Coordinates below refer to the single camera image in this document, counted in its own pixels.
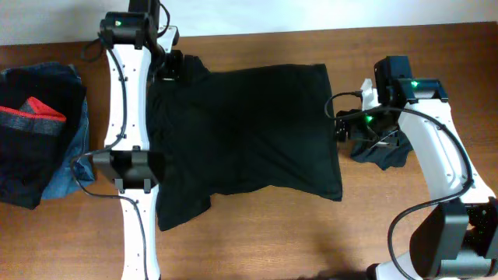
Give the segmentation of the black t-shirt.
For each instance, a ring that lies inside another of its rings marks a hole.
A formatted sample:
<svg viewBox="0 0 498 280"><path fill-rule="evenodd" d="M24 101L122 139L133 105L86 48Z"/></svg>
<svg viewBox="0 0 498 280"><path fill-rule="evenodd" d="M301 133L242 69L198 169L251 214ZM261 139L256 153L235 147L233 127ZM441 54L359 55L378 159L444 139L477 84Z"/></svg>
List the black t-shirt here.
<svg viewBox="0 0 498 280"><path fill-rule="evenodd" d="M176 81L147 96L150 148L166 160L158 226L172 229L207 211L214 194L288 187L342 199L331 96L323 64L212 72L188 56Z"/></svg>

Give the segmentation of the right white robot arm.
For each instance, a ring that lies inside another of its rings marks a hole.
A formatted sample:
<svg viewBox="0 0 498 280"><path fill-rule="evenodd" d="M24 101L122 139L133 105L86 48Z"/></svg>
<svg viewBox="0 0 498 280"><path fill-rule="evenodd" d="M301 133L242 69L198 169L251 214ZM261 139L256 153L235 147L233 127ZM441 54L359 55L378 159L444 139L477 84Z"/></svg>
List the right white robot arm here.
<svg viewBox="0 0 498 280"><path fill-rule="evenodd" d="M480 178L458 136L437 79L366 80L362 109L334 117L343 140L352 128L382 145L382 132L403 133L430 193L398 214L388 228L390 260L373 264L370 279L472 279L497 274L497 196Z"/></svg>

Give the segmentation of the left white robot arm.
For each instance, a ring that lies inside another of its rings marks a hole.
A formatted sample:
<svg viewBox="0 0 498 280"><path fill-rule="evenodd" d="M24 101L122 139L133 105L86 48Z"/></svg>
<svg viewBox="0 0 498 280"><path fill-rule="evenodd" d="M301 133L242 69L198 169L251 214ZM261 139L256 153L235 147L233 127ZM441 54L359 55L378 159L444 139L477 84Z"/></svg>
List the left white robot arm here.
<svg viewBox="0 0 498 280"><path fill-rule="evenodd" d="M176 26L159 1L131 0L125 12L108 12L99 38L110 70L110 114L103 149L92 152L96 168L110 180L124 222L124 279L159 279L156 199L165 159L150 149L146 126L147 88L179 78L183 54L173 47Z"/></svg>

